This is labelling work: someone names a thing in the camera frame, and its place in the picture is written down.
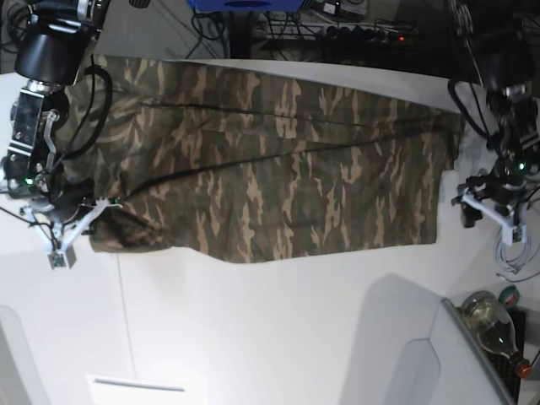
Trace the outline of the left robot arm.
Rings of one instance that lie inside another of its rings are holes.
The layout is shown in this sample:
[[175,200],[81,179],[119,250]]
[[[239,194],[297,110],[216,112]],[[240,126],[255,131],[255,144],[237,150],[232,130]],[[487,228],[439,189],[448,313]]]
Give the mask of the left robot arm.
[[520,224],[521,210],[539,189],[539,107],[532,95],[537,69],[524,18],[539,15],[537,1],[448,1],[455,37],[470,56],[486,105],[496,121],[490,132],[477,124],[456,93],[449,95],[465,120],[496,155],[491,171],[468,177],[453,204],[472,228],[483,216]]

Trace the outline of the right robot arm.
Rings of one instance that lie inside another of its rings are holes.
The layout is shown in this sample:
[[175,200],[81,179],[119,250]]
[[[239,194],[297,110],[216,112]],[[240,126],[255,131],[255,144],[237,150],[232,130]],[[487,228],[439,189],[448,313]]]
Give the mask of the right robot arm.
[[90,180],[70,183],[63,169],[70,149],[58,150],[57,131],[68,121],[66,89],[85,76],[110,76],[88,60],[100,36],[107,1],[26,1],[26,19],[15,71],[26,78],[10,113],[12,134],[1,161],[1,190],[25,200],[53,224],[67,224],[93,196]]

